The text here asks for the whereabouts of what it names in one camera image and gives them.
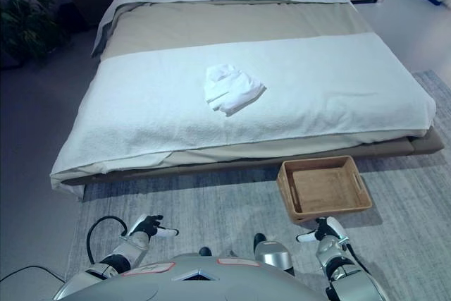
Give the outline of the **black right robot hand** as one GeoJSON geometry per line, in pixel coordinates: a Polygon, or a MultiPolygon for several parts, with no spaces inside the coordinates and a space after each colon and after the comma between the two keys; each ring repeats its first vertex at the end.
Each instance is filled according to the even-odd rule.
{"type": "Polygon", "coordinates": [[[296,236],[297,242],[312,242],[322,240],[327,235],[332,235],[339,240],[347,238],[347,233],[341,223],[334,217],[321,217],[316,219],[317,228],[309,233],[296,236]]]}

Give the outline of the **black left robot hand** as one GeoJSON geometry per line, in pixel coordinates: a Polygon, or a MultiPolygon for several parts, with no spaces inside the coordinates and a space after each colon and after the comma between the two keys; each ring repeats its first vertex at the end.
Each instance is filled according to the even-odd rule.
{"type": "Polygon", "coordinates": [[[162,221],[163,215],[142,214],[128,232],[128,236],[139,232],[147,234],[148,238],[154,236],[160,238],[172,238],[179,235],[180,232],[178,229],[164,228],[161,226],[162,221]]]}

